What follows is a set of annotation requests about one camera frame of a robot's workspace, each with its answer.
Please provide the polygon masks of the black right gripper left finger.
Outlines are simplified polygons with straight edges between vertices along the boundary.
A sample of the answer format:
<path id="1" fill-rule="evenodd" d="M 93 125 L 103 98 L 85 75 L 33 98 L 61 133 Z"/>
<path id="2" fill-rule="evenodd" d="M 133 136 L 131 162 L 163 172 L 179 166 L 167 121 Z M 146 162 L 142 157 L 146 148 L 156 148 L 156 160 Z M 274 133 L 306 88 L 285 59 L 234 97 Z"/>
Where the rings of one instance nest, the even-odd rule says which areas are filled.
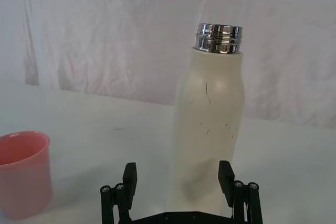
<path id="1" fill-rule="evenodd" d="M 114 223 L 113 207 L 118 207 L 119 223 L 131 223 L 129 210 L 137 184 L 136 163 L 127 163 L 122 182 L 114 187 L 104 185 L 100 188 L 102 223 Z"/>

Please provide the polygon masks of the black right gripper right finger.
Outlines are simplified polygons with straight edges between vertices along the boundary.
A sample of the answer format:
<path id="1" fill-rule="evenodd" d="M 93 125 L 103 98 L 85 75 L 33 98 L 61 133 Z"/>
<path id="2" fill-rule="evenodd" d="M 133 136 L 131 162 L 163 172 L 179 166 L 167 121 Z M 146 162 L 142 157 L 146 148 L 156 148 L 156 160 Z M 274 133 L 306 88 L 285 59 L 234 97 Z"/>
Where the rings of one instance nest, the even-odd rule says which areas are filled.
<path id="1" fill-rule="evenodd" d="M 259 185 L 255 182 L 245 185 L 235 180 L 228 161 L 219 162 L 218 180 L 227 204 L 232 209 L 232 215 L 225 218 L 225 223 L 260 224 Z"/>

